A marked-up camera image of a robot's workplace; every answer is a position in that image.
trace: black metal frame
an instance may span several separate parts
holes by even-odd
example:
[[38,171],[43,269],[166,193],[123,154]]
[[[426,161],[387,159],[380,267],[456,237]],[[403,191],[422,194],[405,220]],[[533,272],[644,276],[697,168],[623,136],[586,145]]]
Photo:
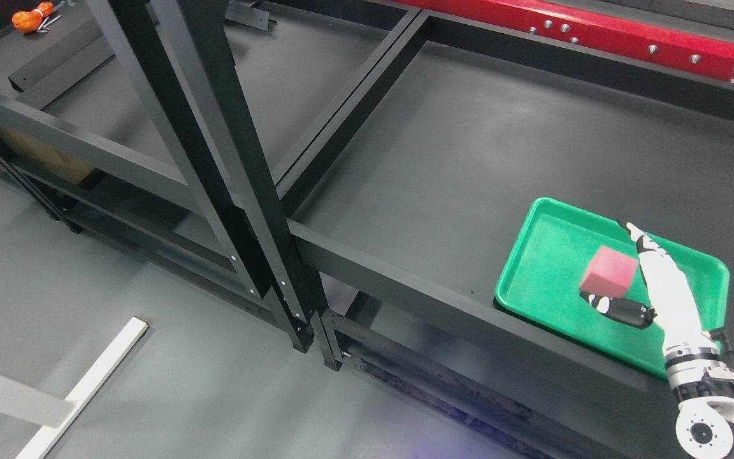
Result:
[[[734,87],[730,85],[465,18],[423,11],[385,53],[358,90],[336,111],[280,183],[284,191],[285,213],[289,217],[314,190],[426,41],[471,50],[734,121]],[[516,317],[500,314],[489,305],[481,305],[381,259],[332,241],[297,221],[289,221],[289,226],[297,238],[299,255],[307,265],[486,351],[498,353],[499,349],[506,349],[507,354],[528,355],[534,363],[531,368],[533,374],[524,377],[560,380],[569,390],[568,397],[584,394],[586,387],[596,387],[597,397],[620,404],[625,412],[644,412],[645,416],[654,410],[665,412],[665,404],[669,400],[666,399],[668,388],[663,381],[591,349],[569,346],[550,332]],[[443,386],[442,375],[446,368],[414,349],[400,346],[371,331],[369,321],[359,322],[358,308],[352,317],[341,317],[327,311],[323,318],[328,342],[339,360],[370,374],[381,374],[385,380],[386,375],[390,375],[396,387],[406,387],[414,380]],[[493,389],[462,375],[452,374],[452,377],[465,387],[477,388],[472,394],[477,396],[474,402],[465,399],[449,402],[454,404],[452,407],[476,407],[487,404],[489,398],[499,397]],[[440,387],[423,398],[414,397],[439,409],[443,400],[434,394],[439,390],[451,393],[454,389],[454,385],[445,389]],[[506,413],[500,414],[486,413],[484,421],[490,425],[506,425]],[[548,439],[552,433],[557,435],[562,431],[551,425],[543,428],[549,431]],[[490,436],[496,438],[498,433]],[[603,445],[599,439],[586,437],[580,432],[559,436],[562,437],[561,442],[577,448],[577,456],[624,456],[618,451],[619,446]]]
[[[382,2],[364,3],[356,0],[348,0],[332,7],[329,3],[307,0],[277,0],[277,3],[315,13],[329,12],[332,17],[354,20],[385,30],[393,30],[396,24],[404,21],[405,24],[409,23],[413,18],[412,11],[415,10],[407,6],[391,6],[389,3]],[[18,70],[14,73],[15,76],[11,75],[12,78],[26,81],[28,86],[23,87],[24,92],[15,99],[0,95],[0,123],[41,139],[60,151],[72,152],[79,159],[109,171],[117,179],[140,186],[141,189],[148,189],[164,200],[203,215],[210,222],[213,232],[224,246],[222,255],[176,235],[171,230],[160,227],[134,212],[127,211],[120,207],[119,203],[104,200],[85,187],[73,186],[59,180],[17,157],[3,159],[0,165],[47,209],[51,217],[56,220],[64,220],[76,230],[80,230],[81,227],[73,221],[82,222],[81,226],[93,229],[93,232],[108,233],[124,247],[131,248],[152,262],[163,265],[167,270],[178,273],[193,284],[204,287],[227,300],[240,297],[253,298],[245,302],[232,302],[243,305],[263,304],[264,306],[257,306],[259,310],[254,315],[267,317],[268,322],[276,324],[287,332],[294,348],[306,351],[313,337],[308,322],[318,321],[318,314],[314,314],[316,307],[311,304],[320,299],[324,300],[323,296],[320,297],[323,293],[318,284],[318,275],[315,278],[311,276],[309,279],[304,279],[306,276],[303,277],[305,283],[309,282],[312,285],[315,282],[314,290],[311,290],[315,292],[315,300],[313,302],[308,299],[303,300],[304,306],[298,303],[297,296],[293,293],[292,284],[296,282],[295,280],[285,275],[283,276],[284,284],[277,284],[263,256],[260,241],[257,241],[257,238],[251,233],[252,224],[248,221],[245,211],[242,210],[244,206],[239,205],[239,197],[231,187],[227,186],[224,177],[213,165],[208,146],[202,140],[203,136],[199,131],[198,123],[192,116],[192,111],[189,110],[184,94],[173,91],[173,88],[179,86],[154,29],[153,23],[157,22],[154,11],[135,3],[116,4],[115,6],[116,9],[112,10],[106,3],[90,4],[90,9],[96,13],[98,24],[95,20],[85,22],[82,28],[73,31],[73,38],[78,37],[78,39],[64,41],[59,44],[61,48],[58,50],[55,47],[47,50],[45,54],[50,53],[53,59],[44,60],[37,68],[35,65],[28,65],[27,69]],[[135,27],[136,24],[143,24],[143,26]],[[94,32],[91,30],[93,26],[97,29]],[[100,35],[102,29],[108,31],[106,36]],[[358,75],[353,76],[352,82],[349,86],[346,85],[343,92],[353,91],[393,41],[394,38],[384,40],[379,49],[359,70]],[[143,52],[135,55],[130,43],[143,49]],[[71,53],[73,48],[79,51]],[[155,127],[164,137],[166,145],[175,158],[177,169],[156,163],[123,145],[88,133],[58,117],[41,112],[41,109],[49,102],[110,58],[113,55],[113,49],[117,50],[117,58],[124,69],[127,69],[134,89],[152,114],[152,121],[155,122]],[[146,78],[145,72],[147,71],[151,71],[154,78]],[[323,113],[317,123],[323,122],[324,116],[326,114]],[[315,125],[311,126],[305,138],[312,138],[316,130]],[[301,152],[302,149],[297,148],[294,153],[295,157],[298,157]],[[292,159],[286,159],[276,168],[274,175],[284,174],[291,163],[293,163]],[[266,175],[271,174],[267,166],[263,171],[266,172]],[[214,284],[212,280],[201,277],[200,274],[190,271],[171,259],[161,258],[149,247],[124,240],[125,238],[122,238],[120,233],[110,232],[110,228],[99,225],[97,221],[84,220],[81,212],[62,208],[72,206],[52,205],[53,195],[58,192],[66,195],[67,200],[73,200],[73,203],[81,203],[91,210],[108,215],[117,223],[151,237],[151,240],[175,250],[187,259],[206,261],[224,272],[242,278],[242,285],[238,291],[222,288]],[[278,201],[274,200],[274,203],[278,208]],[[284,241],[291,241],[286,226],[283,230],[282,241],[282,244]],[[294,264],[294,271],[297,267],[301,265]],[[306,295],[305,291],[309,290],[302,288],[301,291]],[[328,362],[331,365],[335,364],[332,358],[329,358]]]
[[[175,196],[181,196],[183,189],[193,191],[194,203],[184,203],[181,198],[180,203],[192,208],[198,204],[224,242],[223,253],[173,237],[151,221],[100,200],[86,189],[58,181],[28,163],[14,160],[10,166],[30,180],[76,198],[113,223],[143,233],[183,255],[209,261],[229,273],[248,271],[242,279],[246,288],[253,287],[249,290],[253,297],[187,270],[119,232],[100,226],[96,219],[82,212],[73,209],[66,214],[70,221],[106,235],[279,326],[288,332],[297,349],[308,346],[312,337],[308,324],[312,325],[324,337],[320,340],[321,349],[330,368],[338,369],[342,363],[348,363],[528,456],[625,457],[617,446],[562,425],[551,415],[533,412],[480,381],[382,336],[371,329],[372,313],[365,306],[369,302],[367,296],[402,308],[485,351],[498,353],[499,349],[506,349],[510,354],[528,355],[535,364],[522,377],[534,381],[560,379],[566,390],[563,394],[568,397],[584,394],[594,386],[599,390],[597,398],[618,401],[627,412],[646,414],[668,405],[663,382],[588,348],[569,346],[563,338],[537,326],[338,244],[291,217],[427,41],[733,121],[734,87],[596,50],[381,1],[278,3],[325,11],[346,20],[358,18],[362,24],[391,32],[332,98],[311,128],[297,139],[275,171],[270,171],[265,163],[233,56],[222,34],[224,2],[214,0],[196,5],[186,0],[152,0],[160,34],[176,37],[169,39],[171,48],[167,51],[141,0],[93,4],[117,58],[127,69],[143,104],[152,112],[166,145],[174,147],[175,159],[183,171],[167,172],[171,192],[161,192],[159,186],[155,186],[154,192],[177,203]],[[175,69],[172,61],[180,70]],[[142,188],[152,183],[152,175],[156,177],[161,172],[139,166],[143,159],[125,160],[133,153],[125,147],[1,95],[0,122],[41,137],[56,148],[73,151],[84,160],[98,159],[110,163],[110,169],[115,170],[129,168],[126,176]],[[256,248],[242,256],[245,265],[232,263],[247,244]],[[320,272],[362,291],[344,316],[328,310]]]

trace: gray floor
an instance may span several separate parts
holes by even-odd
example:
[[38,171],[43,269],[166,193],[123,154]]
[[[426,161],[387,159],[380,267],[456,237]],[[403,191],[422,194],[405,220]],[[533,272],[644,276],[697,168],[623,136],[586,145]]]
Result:
[[[52,458],[518,457],[317,348],[51,221],[0,174],[0,372],[65,395],[131,316],[151,329]],[[0,415],[0,458],[35,428]]]

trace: black metal beam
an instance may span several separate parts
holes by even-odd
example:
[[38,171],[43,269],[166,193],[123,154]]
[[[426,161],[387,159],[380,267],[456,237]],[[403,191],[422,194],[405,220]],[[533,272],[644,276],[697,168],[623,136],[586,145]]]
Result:
[[24,172],[24,174],[29,175],[33,179],[75,198],[76,201],[84,203],[85,205],[96,209],[98,212],[104,213],[104,215],[109,215],[111,218],[120,221],[120,223],[126,224],[126,226],[130,226],[145,235],[155,238],[155,240],[165,244],[166,247],[170,247],[187,256],[195,256],[195,258],[204,259],[222,270],[227,270],[232,273],[235,272],[234,267],[230,264],[228,259],[225,258],[225,256],[222,256],[201,244],[195,243],[195,241],[192,241],[191,239],[184,238],[183,236],[178,235],[178,233],[165,229],[159,226],[159,224],[155,224],[146,218],[140,217],[140,215],[136,215],[128,209],[118,206],[116,203],[105,200],[87,189],[74,186],[65,180],[59,179],[55,175],[49,174],[49,172],[46,172],[43,169],[38,168],[38,166],[24,161],[23,159],[12,159],[10,163],[14,168]]
[[178,63],[180,82],[212,146],[225,186],[236,191],[292,317],[308,322],[326,307],[319,274],[301,263],[271,180],[222,29],[224,1],[155,0],[152,8]]
[[422,14],[417,14],[409,24],[400,24],[394,31],[394,44],[384,52],[382,60],[335,110],[332,118],[280,181],[282,205],[289,217],[302,205],[426,42],[428,30]]
[[[285,1],[285,4],[293,4],[293,1]],[[329,104],[324,110],[317,116],[314,122],[306,129],[305,133],[299,137],[294,145],[289,149],[289,153],[274,166],[273,176],[277,177],[277,194],[285,204],[285,213],[291,214],[291,206],[288,204],[288,200],[285,199],[285,195],[294,185],[295,181],[300,180],[303,172],[308,168],[309,164],[312,163],[312,158],[315,154],[309,154],[308,149],[313,148],[314,141],[317,139],[320,133],[323,133],[324,129],[329,125],[343,107],[347,105],[354,93],[363,84],[365,78],[369,78],[370,73],[375,69],[375,66],[384,58],[388,50],[391,49],[392,45],[398,40],[402,32],[404,32],[408,26],[412,23],[419,10],[417,8],[407,10],[405,14],[396,21],[395,27],[391,30],[390,34],[381,41],[376,49],[367,58],[367,61],[353,73],[353,76],[343,85],[338,93],[330,99]]]
[[90,4],[90,10],[189,184],[225,256],[250,293],[264,296],[271,287],[267,261],[245,227],[244,213],[235,206],[229,189],[213,168],[209,146],[145,4],[98,2]]
[[199,212],[176,168],[0,94],[0,124],[40,139],[115,177]]
[[482,349],[528,355],[533,371],[580,390],[596,386],[600,399],[621,400],[629,409],[645,406],[643,395],[665,397],[664,381],[569,343],[492,305],[482,305],[448,288],[336,243],[291,221],[304,263],[380,300],[409,311],[455,337]]
[[[189,8],[192,8],[192,12],[198,15],[204,15],[206,14],[204,8],[209,8],[209,6],[222,6],[222,3],[191,4]],[[237,194],[247,196],[250,196],[253,190],[250,186],[245,186],[247,185],[245,181],[235,182],[232,185],[227,181],[229,171],[218,167],[215,149],[217,145],[228,145],[228,143],[218,142],[215,137],[207,136],[202,131],[203,126],[210,124],[212,119],[190,105],[184,87],[178,81],[175,69],[157,35],[154,21],[145,3],[142,0],[114,0],[108,3],[91,4],[90,9],[110,42],[116,58],[122,63],[141,101],[149,111],[157,130],[169,147],[175,163],[183,172],[186,183],[189,183],[204,217],[212,226],[213,232],[224,248],[225,255],[234,265],[243,284],[247,286],[252,296],[262,298],[270,306],[277,326],[285,330],[294,348],[298,351],[306,351],[312,339],[312,331],[309,326],[306,326],[308,319],[297,313],[296,319],[300,320],[295,320],[294,311],[287,310],[285,303],[289,304],[290,298],[285,299],[288,295],[285,293],[285,288],[277,287],[277,280],[271,271],[272,267],[268,266],[271,260],[267,259],[269,250],[265,247],[272,247],[273,241],[268,238],[268,235],[256,231],[258,226],[261,227],[262,212],[259,206],[262,203],[251,200],[242,201],[242,205],[250,207],[253,212],[243,212],[240,207],[236,206],[232,197],[232,189],[235,189]],[[212,26],[221,35],[221,39],[218,40],[215,35],[212,35],[213,41],[210,42],[210,45],[213,45],[212,49],[204,49],[202,52],[217,53],[220,57],[228,58],[227,61],[219,59],[222,64],[227,64],[227,68],[233,75],[233,79],[227,84],[233,86],[236,82],[236,88],[239,90],[239,81],[236,80],[233,60],[230,59],[230,50],[227,48],[227,39],[222,31],[224,8],[216,9],[217,11],[212,11],[216,13],[212,15],[212,22],[216,21]],[[167,20],[171,20],[171,17],[161,15],[160,11],[157,12],[157,16],[161,21],[161,27],[165,27]],[[175,36],[169,40],[169,45],[174,50],[181,49],[181,45],[186,43],[190,43],[187,34]],[[227,55],[222,53],[223,49],[227,50]],[[187,71],[199,71],[200,69],[200,67],[193,69],[184,62],[180,62],[180,65],[181,69]],[[190,89],[192,89],[192,98],[199,100],[198,93],[195,93],[193,88]],[[248,117],[247,120],[235,117],[233,127],[235,130],[242,131],[244,142],[247,142],[248,146],[259,147],[259,139],[253,131],[253,122],[250,120],[241,90],[239,90],[239,97],[236,102],[241,103],[241,108]],[[247,123],[250,126],[250,132],[247,131]],[[265,186],[266,191],[268,186],[273,189],[261,147],[253,151],[254,155],[257,153],[264,166],[264,174],[259,176],[262,181],[260,186]],[[241,165],[237,165],[235,171],[243,175]],[[251,235],[248,224],[254,228],[256,237]],[[286,280],[289,279],[286,277],[282,279],[285,279],[282,280],[284,286]]]

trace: robotic hand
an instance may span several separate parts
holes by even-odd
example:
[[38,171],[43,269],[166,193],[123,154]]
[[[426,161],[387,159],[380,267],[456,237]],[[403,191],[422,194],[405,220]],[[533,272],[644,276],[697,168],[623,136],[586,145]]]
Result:
[[588,291],[580,296],[610,319],[635,328],[655,322],[664,330],[661,352],[679,401],[679,444],[695,459],[734,459],[734,369],[719,357],[719,337],[702,331],[687,277],[667,251],[634,224],[620,224],[636,243],[652,308]]

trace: black shelf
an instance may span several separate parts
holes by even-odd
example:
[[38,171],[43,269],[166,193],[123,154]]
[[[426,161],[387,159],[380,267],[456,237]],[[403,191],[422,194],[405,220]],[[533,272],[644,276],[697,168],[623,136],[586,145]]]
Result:
[[551,196],[725,261],[734,330],[734,87],[545,44],[423,12],[309,149],[291,230],[314,268],[629,411],[667,383],[496,310],[494,286]]

